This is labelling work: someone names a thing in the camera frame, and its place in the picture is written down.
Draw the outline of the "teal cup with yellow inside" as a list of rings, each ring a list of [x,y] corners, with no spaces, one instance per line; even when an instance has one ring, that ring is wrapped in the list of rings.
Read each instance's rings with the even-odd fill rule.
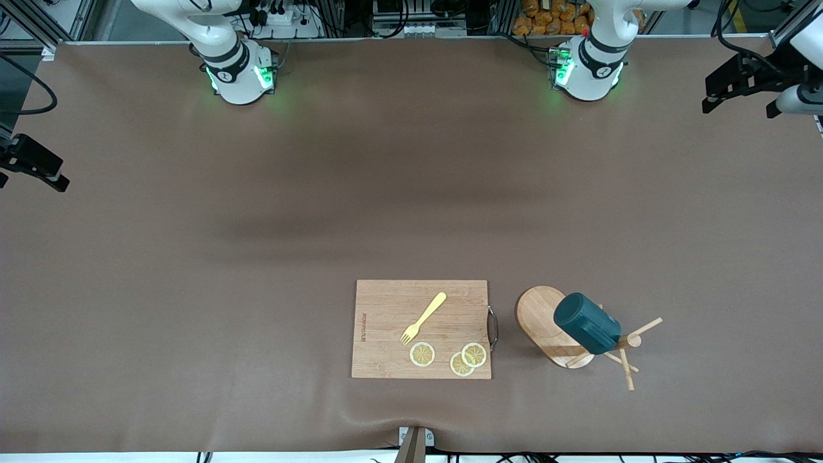
[[[556,306],[553,319],[589,354],[605,354],[617,348],[620,323],[582,293],[565,296]]]

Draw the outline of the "wooden cup rack with pegs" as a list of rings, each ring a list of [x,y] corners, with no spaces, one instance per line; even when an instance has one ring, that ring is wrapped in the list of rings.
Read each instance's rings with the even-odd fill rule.
[[[617,347],[605,354],[589,354],[554,322],[555,308],[567,295],[550,286],[536,286],[523,293],[518,300],[516,318],[526,337],[550,361],[568,370],[585,367],[599,356],[614,361],[621,366],[628,390],[635,390],[634,374],[638,372],[638,368],[629,362],[628,351],[641,346],[643,334],[661,325],[662,319],[651,320],[634,331],[626,332],[621,327]]]

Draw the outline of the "orange packaged goods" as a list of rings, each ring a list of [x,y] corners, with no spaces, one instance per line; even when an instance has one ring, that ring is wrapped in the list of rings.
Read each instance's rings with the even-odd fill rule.
[[[585,0],[520,0],[511,34],[586,35],[594,19],[593,6]]]

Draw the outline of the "white multi-socket strip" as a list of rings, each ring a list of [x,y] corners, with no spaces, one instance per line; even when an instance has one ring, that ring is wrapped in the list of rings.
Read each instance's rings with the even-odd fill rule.
[[[399,27],[396,23],[375,23],[372,27],[378,36],[389,36]],[[450,39],[467,36],[468,30],[455,23],[409,23],[394,35],[400,39]]]

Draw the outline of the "bamboo cutting board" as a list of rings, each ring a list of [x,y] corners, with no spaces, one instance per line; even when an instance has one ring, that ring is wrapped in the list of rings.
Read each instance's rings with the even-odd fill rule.
[[[403,331],[423,313],[439,292],[447,299],[408,345]],[[486,331],[489,290],[485,280],[359,280],[356,284],[352,376],[370,380],[491,380],[492,360]],[[416,367],[409,359],[415,343],[436,351],[434,363]],[[488,353],[482,367],[459,377],[449,360],[468,343],[481,343]]]

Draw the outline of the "aluminium frame profile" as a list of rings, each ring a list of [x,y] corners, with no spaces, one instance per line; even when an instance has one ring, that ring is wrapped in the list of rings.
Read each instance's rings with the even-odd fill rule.
[[[776,28],[770,30],[769,41],[773,50],[776,50],[779,45],[787,41],[793,34],[794,30],[799,28],[805,16],[808,14],[810,8],[814,8],[817,0],[785,0],[782,2],[782,10],[787,14],[787,17]]]
[[[92,32],[105,0],[0,0],[0,51],[52,58]]]

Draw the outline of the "metal bracket with post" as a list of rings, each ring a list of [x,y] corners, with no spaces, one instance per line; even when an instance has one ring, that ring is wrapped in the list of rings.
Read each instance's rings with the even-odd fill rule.
[[[427,451],[434,446],[435,434],[429,428],[399,428],[399,451],[394,463],[426,463]]]

